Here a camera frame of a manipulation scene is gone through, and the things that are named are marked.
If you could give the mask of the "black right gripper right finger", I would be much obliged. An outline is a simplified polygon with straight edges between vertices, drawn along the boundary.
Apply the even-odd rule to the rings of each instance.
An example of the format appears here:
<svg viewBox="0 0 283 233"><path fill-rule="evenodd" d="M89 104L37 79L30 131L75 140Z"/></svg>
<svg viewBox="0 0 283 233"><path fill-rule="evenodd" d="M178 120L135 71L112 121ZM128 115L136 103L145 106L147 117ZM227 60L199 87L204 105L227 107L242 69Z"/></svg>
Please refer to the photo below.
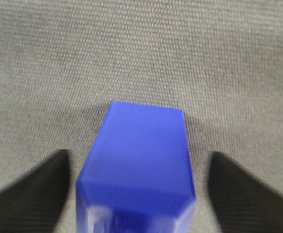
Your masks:
<svg viewBox="0 0 283 233"><path fill-rule="evenodd" d="M226 154L211 153L208 194L224 233L283 233L283 195Z"/></svg>

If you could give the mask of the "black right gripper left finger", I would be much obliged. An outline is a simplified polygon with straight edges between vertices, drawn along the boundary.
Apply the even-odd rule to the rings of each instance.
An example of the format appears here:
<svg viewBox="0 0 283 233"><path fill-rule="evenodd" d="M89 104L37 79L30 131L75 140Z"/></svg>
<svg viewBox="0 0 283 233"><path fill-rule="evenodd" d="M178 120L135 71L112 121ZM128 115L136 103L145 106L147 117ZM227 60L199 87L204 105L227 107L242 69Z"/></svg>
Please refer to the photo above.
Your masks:
<svg viewBox="0 0 283 233"><path fill-rule="evenodd" d="M70 152L58 150L0 191L0 233L52 233L70 189Z"/></svg>

